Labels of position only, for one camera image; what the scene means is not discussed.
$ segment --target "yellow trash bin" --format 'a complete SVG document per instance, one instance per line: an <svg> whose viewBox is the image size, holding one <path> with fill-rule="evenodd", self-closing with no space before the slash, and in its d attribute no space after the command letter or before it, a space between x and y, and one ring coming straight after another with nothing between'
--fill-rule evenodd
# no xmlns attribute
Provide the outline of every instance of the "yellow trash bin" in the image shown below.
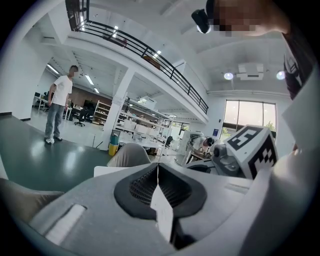
<svg viewBox="0 0 320 256"><path fill-rule="evenodd" d="M119 144L113 145L113 144L109 143L109 155L113 157L116 154L118 147L119 147Z"/></svg>

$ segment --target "green floor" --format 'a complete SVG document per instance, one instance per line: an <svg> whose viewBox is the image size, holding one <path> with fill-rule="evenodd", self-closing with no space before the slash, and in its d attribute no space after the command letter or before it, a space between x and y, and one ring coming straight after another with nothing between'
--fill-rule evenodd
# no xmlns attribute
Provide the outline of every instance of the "green floor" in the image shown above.
<svg viewBox="0 0 320 256"><path fill-rule="evenodd" d="M34 190L68 191L106 166L105 151L69 141L46 145L44 133L19 119L0 116L0 155L8 179Z"/></svg>

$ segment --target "ceiling vent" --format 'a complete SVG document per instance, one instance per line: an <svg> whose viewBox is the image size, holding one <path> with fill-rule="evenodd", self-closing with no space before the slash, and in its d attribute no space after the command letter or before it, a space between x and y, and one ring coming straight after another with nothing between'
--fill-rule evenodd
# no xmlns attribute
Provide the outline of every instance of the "ceiling vent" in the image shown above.
<svg viewBox="0 0 320 256"><path fill-rule="evenodd" d="M238 65L237 78L242 81L262 80L264 78L264 65L256 63L243 63Z"/></svg>

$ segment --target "jeans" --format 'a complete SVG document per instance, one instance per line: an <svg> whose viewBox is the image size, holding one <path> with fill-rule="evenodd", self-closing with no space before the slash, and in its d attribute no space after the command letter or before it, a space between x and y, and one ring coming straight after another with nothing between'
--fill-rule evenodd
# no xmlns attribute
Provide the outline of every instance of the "jeans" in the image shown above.
<svg viewBox="0 0 320 256"><path fill-rule="evenodd" d="M45 125L45 138L52 138L52 130L54 127L53 135L55 137L60 136L59 126L62 122L65 106L52 103L49 109L48 118Z"/></svg>

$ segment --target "black metal railing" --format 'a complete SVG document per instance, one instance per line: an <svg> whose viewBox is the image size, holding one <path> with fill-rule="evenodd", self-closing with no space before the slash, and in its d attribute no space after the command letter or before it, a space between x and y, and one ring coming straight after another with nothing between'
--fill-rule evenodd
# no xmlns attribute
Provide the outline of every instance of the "black metal railing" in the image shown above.
<svg viewBox="0 0 320 256"><path fill-rule="evenodd" d="M173 80L207 114L208 105L188 80L164 57L144 42L114 27L89 20L90 1L66 0L71 30L90 34L128 49L162 71Z"/></svg>

